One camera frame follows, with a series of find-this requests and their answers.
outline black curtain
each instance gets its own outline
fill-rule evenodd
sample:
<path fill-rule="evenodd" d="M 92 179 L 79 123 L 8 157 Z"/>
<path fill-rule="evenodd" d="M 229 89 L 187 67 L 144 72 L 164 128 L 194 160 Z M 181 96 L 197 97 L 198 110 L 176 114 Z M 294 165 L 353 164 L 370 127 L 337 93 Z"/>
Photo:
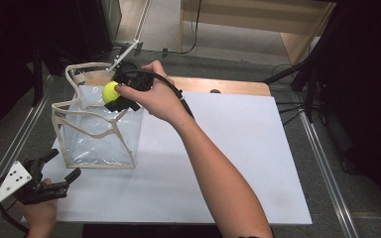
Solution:
<path fill-rule="evenodd" d="M 349 6 L 317 61 L 320 97 L 353 143 L 346 158 L 381 188 L 381 1 Z"/>
<path fill-rule="evenodd" d="M 33 51 L 22 26 L 18 1 L 0 1 L 0 120 L 32 87 L 33 75 L 26 63 Z"/>

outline person's arm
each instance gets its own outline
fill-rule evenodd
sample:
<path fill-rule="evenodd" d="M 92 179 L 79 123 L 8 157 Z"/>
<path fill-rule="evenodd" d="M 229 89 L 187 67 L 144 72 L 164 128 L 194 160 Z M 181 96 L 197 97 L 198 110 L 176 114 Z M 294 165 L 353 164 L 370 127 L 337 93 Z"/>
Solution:
<path fill-rule="evenodd" d="M 143 69 L 167 78 L 158 61 Z M 262 205 L 250 185 L 188 115 L 169 88 L 155 79 L 148 92 L 127 86 L 116 86 L 115 89 L 124 97 L 142 104 L 151 114 L 169 122 L 179 133 L 203 198 L 224 237 L 272 237 Z"/>
<path fill-rule="evenodd" d="M 49 200 L 38 204 L 24 205 L 17 201 L 17 206 L 30 224 L 28 238 L 50 238 L 57 223 L 57 201 Z"/>

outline floor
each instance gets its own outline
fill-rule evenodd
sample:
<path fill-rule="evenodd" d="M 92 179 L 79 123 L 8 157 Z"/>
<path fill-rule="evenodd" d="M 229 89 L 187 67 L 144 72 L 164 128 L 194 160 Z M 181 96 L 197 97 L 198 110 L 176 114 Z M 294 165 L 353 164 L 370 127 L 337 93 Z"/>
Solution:
<path fill-rule="evenodd" d="M 177 51 L 179 49 L 177 41 L 179 26 L 176 21 L 179 16 L 178 4 L 179 1 L 176 0 L 151 1 L 140 35 L 140 41 L 144 43 L 143 50 L 161 51 L 167 48 L 169 51 Z M 184 29 L 183 49 L 188 49 L 193 44 L 192 26 L 194 28 L 194 23 L 187 23 Z M 289 63 L 278 33 L 204 24 L 198 26 L 196 48 L 184 57 L 168 55 L 163 58 L 157 53 L 141 52 L 139 56 L 133 58 L 139 63 L 161 60 L 168 74 L 249 81 L 261 81 L 287 68 L 286 64 Z M 48 77 L 46 85 L 53 91 L 49 98 L 50 102 L 61 101 L 64 98 L 66 87 L 63 79 L 58 76 Z M 288 76 L 270 85 L 276 101 L 294 102 L 297 99 L 298 95 L 295 95 L 288 84 L 292 79 Z M 27 93 L 0 122 L 0 160 L 7 158 L 6 148 L 14 146 L 11 145 L 13 139 L 20 137 L 17 134 L 18 129 L 23 126 L 29 113 L 38 112 L 41 117 L 35 122 L 36 126 L 26 135 L 28 139 L 21 145 L 24 149 L 14 156 L 27 158 L 39 155 L 51 147 L 55 135 L 53 128 L 49 127 L 50 110 L 46 109 L 49 108 L 50 102 L 44 105 L 43 111 L 32 110 L 29 106 L 32 96 L 32 91 Z M 292 106 L 292 104 L 279 104 L 278 108 L 281 110 Z M 283 113 L 283 122 L 294 117 L 296 112 Z M 335 213 L 335 205 L 323 180 L 323 173 L 307 135 L 303 114 L 301 114 L 284 128 L 314 224 L 312 226 L 273 226 L 276 237 L 381 237 L 379 187 L 370 179 L 362 175 L 350 175 L 343 169 L 341 154 L 318 115 L 314 116 L 317 138 L 349 210 L 356 235 L 347 236 L 341 229 Z M 55 237 L 80 237 L 81 231 L 82 224 L 61 223 L 58 224 Z M 10 235 L 21 236 L 15 228 L 6 224 L 0 217 L 0 237 Z"/>

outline white platform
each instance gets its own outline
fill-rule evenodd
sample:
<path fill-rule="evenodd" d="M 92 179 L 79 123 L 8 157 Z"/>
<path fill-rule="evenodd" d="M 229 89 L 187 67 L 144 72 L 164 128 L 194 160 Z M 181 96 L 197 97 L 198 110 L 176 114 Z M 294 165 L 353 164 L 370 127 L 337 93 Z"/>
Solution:
<path fill-rule="evenodd" d="M 184 95 L 195 120 L 255 190 L 269 222 L 312 224 L 274 98 Z M 61 155 L 43 170 L 54 182 L 70 171 Z M 213 223 L 180 137 L 147 111 L 137 168 L 82 169 L 59 200 L 58 221 Z"/>

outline metal rail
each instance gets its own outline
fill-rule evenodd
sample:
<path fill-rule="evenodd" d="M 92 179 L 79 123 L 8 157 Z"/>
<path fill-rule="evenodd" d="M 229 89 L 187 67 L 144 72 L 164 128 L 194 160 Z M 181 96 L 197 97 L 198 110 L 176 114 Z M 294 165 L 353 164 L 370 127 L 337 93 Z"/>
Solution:
<path fill-rule="evenodd" d="M 296 98 L 300 101 L 300 96 L 297 94 Z M 312 149 L 315 153 L 317 164 L 319 166 L 323 181 L 326 185 L 326 189 L 329 193 L 330 200 L 332 201 L 336 216 L 338 217 L 339 223 L 341 225 L 342 232 L 347 238 L 358 238 L 359 235 L 357 228 L 355 227 L 342 193 L 339 190 L 336 179 L 333 176 L 333 172 L 320 144 L 317 131 L 315 130 L 315 125 L 314 123 L 310 123 L 307 115 L 304 112 L 301 113 L 301 118 L 303 125 L 305 126 L 306 133 L 308 134 L 308 138 L 311 142 Z"/>
<path fill-rule="evenodd" d="M 36 107 L 32 107 L 21 125 L 20 130 L 9 146 L 7 152 L 0 163 L 0 178 L 10 169 L 12 164 L 16 161 L 18 156 L 20 155 L 20 151 L 26 143 L 32 129 L 36 125 L 37 120 L 39 119 L 40 114 L 43 111 L 48 99 L 49 94 L 54 83 L 54 79 L 51 75 L 49 75 L 45 81 L 44 89 L 45 93 L 41 101 L 37 104 Z"/>

